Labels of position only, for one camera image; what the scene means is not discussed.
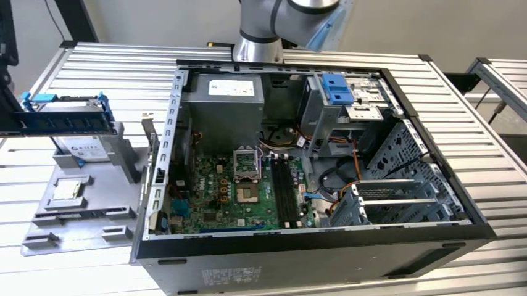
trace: green circuit board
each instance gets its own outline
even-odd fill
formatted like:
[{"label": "green circuit board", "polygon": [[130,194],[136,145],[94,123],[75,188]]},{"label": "green circuit board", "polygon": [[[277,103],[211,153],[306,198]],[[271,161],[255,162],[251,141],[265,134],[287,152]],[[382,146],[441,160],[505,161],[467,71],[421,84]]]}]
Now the green circuit board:
[{"label": "green circuit board", "polygon": [[[238,162],[238,170],[254,170],[254,162]],[[290,162],[291,172],[303,172],[302,162]],[[270,159],[262,159],[262,178],[258,183],[242,180],[234,182],[234,158],[199,157],[195,161],[195,176],[193,194],[185,193],[189,215],[174,217],[182,201],[174,197],[174,212],[171,221],[173,233],[207,233],[222,231],[257,231],[281,229],[277,215],[277,199],[273,188]],[[299,205],[303,228],[315,227],[315,215],[311,202]]]}]

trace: power supply label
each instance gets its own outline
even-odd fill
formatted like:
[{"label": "power supply label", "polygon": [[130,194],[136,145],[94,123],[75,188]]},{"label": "power supply label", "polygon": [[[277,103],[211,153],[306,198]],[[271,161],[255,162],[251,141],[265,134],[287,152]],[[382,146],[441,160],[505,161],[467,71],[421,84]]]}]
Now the power supply label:
[{"label": "power supply label", "polygon": [[255,85],[249,80],[211,80],[209,94],[211,96],[254,96]]}]

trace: blue plastic clip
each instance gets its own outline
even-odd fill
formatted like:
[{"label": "blue plastic clip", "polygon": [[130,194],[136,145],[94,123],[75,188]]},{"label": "blue plastic clip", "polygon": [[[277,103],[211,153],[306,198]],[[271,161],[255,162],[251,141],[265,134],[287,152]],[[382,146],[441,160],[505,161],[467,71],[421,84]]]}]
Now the blue plastic clip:
[{"label": "blue plastic clip", "polygon": [[108,114],[111,121],[115,121],[112,109],[110,109],[108,97],[103,94],[103,92],[99,93],[98,100],[103,105],[104,112]]},{"label": "blue plastic clip", "polygon": [[31,101],[35,103],[52,103],[58,98],[56,94],[38,94]]},{"label": "blue plastic clip", "polygon": [[23,92],[23,94],[20,95],[20,98],[22,98],[22,100],[23,100],[23,106],[24,106],[26,110],[27,110],[28,112],[35,112],[34,106],[32,106],[31,100],[30,100],[30,98],[31,98],[31,93],[30,93],[28,91]]},{"label": "blue plastic clip", "polygon": [[322,199],[321,194],[305,192],[305,200],[307,199]]},{"label": "blue plastic clip", "polygon": [[347,88],[345,76],[341,74],[322,74],[322,87],[333,105],[353,105],[355,98]]}]

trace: blue drive latch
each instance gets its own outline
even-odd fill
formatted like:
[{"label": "blue drive latch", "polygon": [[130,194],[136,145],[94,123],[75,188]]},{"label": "blue drive latch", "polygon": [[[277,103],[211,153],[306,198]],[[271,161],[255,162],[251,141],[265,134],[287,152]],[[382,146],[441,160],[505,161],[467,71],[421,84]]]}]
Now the blue drive latch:
[{"label": "blue drive latch", "polygon": [[354,95],[347,87],[345,76],[341,74],[322,74],[322,87],[326,91],[330,104],[353,105]]}]

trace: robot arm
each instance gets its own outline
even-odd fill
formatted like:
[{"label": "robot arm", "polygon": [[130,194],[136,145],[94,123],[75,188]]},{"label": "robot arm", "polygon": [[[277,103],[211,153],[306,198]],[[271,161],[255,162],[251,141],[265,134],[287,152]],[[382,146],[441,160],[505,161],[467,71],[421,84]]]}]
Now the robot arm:
[{"label": "robot arm", "polygon": [[313,51],[338,31],[346,17],[339,0],[242,0],[237,62],[282,63],[282,38]]}]

